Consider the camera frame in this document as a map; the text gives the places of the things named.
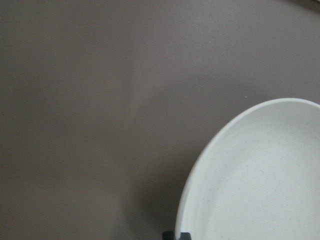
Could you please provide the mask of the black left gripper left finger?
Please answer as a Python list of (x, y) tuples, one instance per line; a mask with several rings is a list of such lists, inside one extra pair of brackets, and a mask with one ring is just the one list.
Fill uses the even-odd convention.
[(164, 231), (162, 233), (162, 240), (175, 240), (175, 233), (173, 231)]

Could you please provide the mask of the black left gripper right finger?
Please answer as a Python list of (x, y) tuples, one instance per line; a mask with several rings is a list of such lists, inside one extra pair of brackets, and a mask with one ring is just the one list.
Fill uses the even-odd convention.
[(191, 234), (189, 232), (181, 232), (180, 240), (192, 240)]

